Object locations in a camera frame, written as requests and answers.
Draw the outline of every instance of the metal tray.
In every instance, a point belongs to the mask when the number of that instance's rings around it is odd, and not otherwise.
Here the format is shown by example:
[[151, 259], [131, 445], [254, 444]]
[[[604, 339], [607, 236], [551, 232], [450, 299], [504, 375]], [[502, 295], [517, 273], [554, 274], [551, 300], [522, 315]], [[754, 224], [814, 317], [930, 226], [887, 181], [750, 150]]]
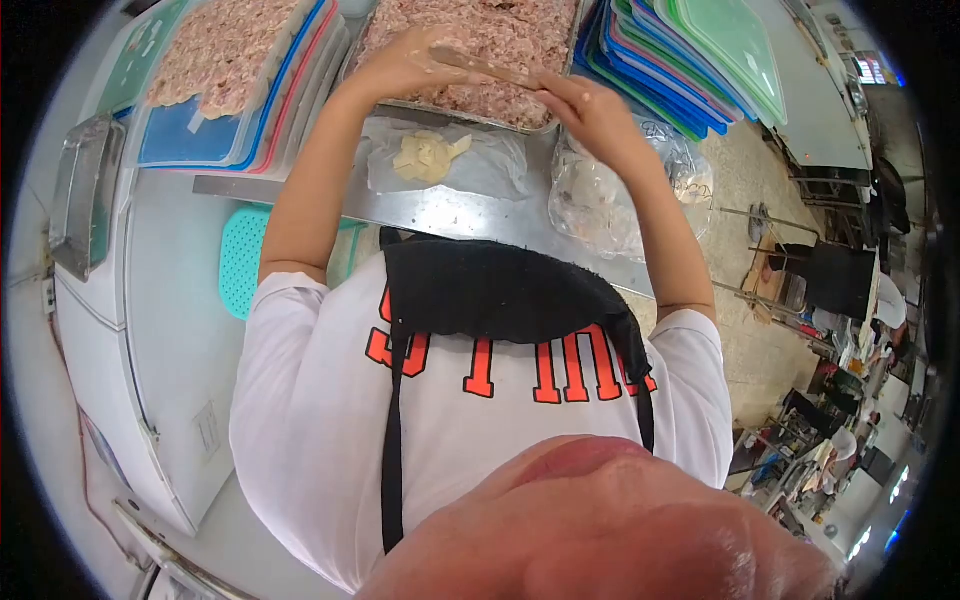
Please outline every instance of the metal tray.
[[[580, 25], [584, 19], [584, 9], [587, 5], [587, 0], [576, 0], [577, 8], [573, 13], [573, 23], [570, 25], [570, 36], [567, 38], [566, 46], [568, 48], [566, 53], [566, 63], [564, 64], [564, 70], [561, 72], [561, 75], [569, 75], [570, 67], [573, 64], [573, 49], [577, 44], [577, 36], [580, 33]], [[360, 29], [360, 33], [357, 38], [350, 44], [350, 49], [347, 52], [347, 57], [344, 59], [344, 63], [340, 67], [340, 74], [337, 77], [337, 85], [344, 82], [344, 79], [348, 75], [352, 74], [356, 70], [357, 58], [360, 55], [360, 46], [363, 44], [364, 39], [367, 38], [367, 30], [370, 28], [371, 23], [373, 23], [373, 16], [376, 14], [376, 9], [370, 12], [367, 15], [367, 20], [364, 22], [363, 28]], [[431, 112], [433, 114], [440, 114], [446, 117], [457, 119], [459, 121], [467, 121], [470, 123], [480, 123], [482, 125], [490, 125], [499, 129], [508, 130], [511, 132], [522, 133], [524, 135], [541, 135], [543, 133], [550, 133], [557, 129], [557, 126], [560, 124], [560, 121], [556, 117], [550, 120], [546, 125], [539, 129], [528, 130], [522, 127], [515, 127], [503, 121], [498, 121], [496, 119], [491, 119], [488, 117], [478, 116], [476, 114], [470, 114], [469, 112], [461, 112], [460, 110], [449, 110], [447, 108], [437, 108], [431, 105], [422, 104], [419, 102], [407, 102], [406, 100], [394, 100], [388, 98], [381, 100], [379, 105], [387, 107], [399, 107], [407, 108], [410, 110], [419, 110], [422, 112]]]
[[127, 130], [110, 115], [83, 121], [70, 130], [50, 215], [50, 254], [86, 282], [107, 258], [113, 190]]

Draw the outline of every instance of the electrical cord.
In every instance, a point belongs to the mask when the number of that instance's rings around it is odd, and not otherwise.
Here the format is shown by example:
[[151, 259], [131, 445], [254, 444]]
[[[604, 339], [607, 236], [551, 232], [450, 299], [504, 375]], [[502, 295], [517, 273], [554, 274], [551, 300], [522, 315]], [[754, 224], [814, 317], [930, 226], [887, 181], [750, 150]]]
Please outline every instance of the electrical cord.
[[[63, 345], [60, 343], [60, 336], [57, 333], [57, 328], [54, 326], [54, 316], [50, 314], [47, 317], [47, 325], [50, 327], [50, 335], [53, 337], [54, 344], [57, 346], [57, 352], [60, 353], [60, 360], [63, 362], [63, 368], [66, 370], [66, 354], [63, 352]], [[86, 477], [86, 444], [84, 443], [84, 412], [80, 407], [80, 402], [77, 401], [77, 394], [73, 391], [73, 386], [70, 387], [70, 393], [73, 394], [73, 403], [77, 407], [77, 433], [80, 435], [80, 456], [83, 466], [83, 478], [84, 478], [84, 502], [86, 503], [86, 509], [93, 515], [93, 518], [97, 519], [97, 522], [100, 523], [100, 526], [107, 531], [110, 536], [110, 539], [113, 540], [114, 545], [117, 549], [123, 554], [124, 559], [127, 561], [127, 564], [135, 566], [140, 572], [146, 573], [147, 569], [140, 564], [140, 561], [131, 553], [128, 552], [126, 548], [123, 547], [123, 544], [120, 543], [120, 540], [113, 533], [113, 530], [110, 529], [107, 522], [99, 515], [95, 510], [93, 510], [93, 505], [90, 504], [90, 494], [89, 488], [87, 485]]]

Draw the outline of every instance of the dumpling wrapper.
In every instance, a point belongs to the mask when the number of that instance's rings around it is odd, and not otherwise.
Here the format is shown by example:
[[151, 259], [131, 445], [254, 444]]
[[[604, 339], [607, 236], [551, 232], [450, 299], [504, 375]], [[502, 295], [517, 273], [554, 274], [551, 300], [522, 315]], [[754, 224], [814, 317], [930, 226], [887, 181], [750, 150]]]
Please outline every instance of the dumpling wrapper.
[[400, 152], [394, 156], [394, 171], [404, 180], [417, 179], [436, 185], [450, 172], [453, 159], [469, 150], [472, 143], [472, 135], [465, 135], [454, 144], [446, 143], [436, 132], [404, 135]]

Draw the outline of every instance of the teal plastic stool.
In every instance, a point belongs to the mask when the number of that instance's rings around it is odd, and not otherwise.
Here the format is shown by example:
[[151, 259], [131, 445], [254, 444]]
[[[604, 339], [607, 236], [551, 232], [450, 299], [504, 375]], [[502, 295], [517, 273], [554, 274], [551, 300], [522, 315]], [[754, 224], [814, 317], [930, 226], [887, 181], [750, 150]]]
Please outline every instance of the teal plastic stool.
[[[270, 220], [270, 206], [246, 204], [234, 212], [224, 225], [220, 243], [220, 300], [227, 311], [242, 321], [250, 315], [256, 279], [260, 270], [263, 234]], [[340, 230], [353, 228], [353, 242], [347, 275], [353, 272], [358, 233], [366, 226], [350, 219], [340, 220]]]

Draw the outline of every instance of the ground meat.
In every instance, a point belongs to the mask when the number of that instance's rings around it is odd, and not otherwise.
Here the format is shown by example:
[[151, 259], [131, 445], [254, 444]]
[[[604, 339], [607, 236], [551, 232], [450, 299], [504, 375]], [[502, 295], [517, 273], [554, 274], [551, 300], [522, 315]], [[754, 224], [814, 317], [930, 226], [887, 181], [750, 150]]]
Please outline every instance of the ground meat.
[[300, 0], [209, 0], [177, 29], [150, 89], [149, 106], [186, 102], [202, 94], [208, 119], [240, 114], [256, 92], [271, 50]]
[[[415, 25], [459, 25], [468, 32], [457, 50], [520, 73], [560, 73], [575, 0], [381, 0], [367, 31], [358, 64], [399, 32]], [[549, 120], [533, 93], [514, 84], [450, 85], [401, 98], [490, 117], [524, 129]]]

